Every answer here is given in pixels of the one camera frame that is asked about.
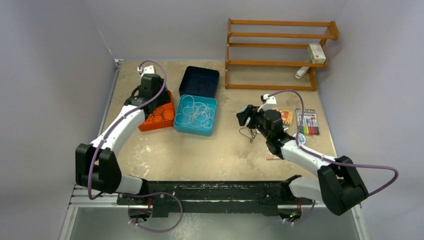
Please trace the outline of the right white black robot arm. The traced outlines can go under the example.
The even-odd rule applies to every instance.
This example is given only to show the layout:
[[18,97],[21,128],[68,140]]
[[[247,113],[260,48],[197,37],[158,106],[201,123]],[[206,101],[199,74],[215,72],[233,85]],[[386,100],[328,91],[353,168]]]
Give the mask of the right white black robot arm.
[[280,196],[284,202],[292,204],[299,198],[317,200],[340,216],[370,196],[349,157],[328,156],[298,144],[296,138],[283,129],[278,111],[249,104],[236,117],[241,127],[261,133],[272,155],[295,163],[316,176],[316,180],[297,177],[283,187]]

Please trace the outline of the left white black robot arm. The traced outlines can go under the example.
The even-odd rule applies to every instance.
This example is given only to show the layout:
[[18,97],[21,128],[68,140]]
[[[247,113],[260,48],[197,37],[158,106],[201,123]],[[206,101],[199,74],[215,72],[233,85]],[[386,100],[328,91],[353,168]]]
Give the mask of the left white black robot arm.
[[125,193],[138,205],[149,199],[145,179],[123,174],[117,156],[131,134],[156,110],[171,101],[166,79],[144,73],[140,85],[125,100],[107,129],[89,144],[75,150],[75,182],[102,193]]

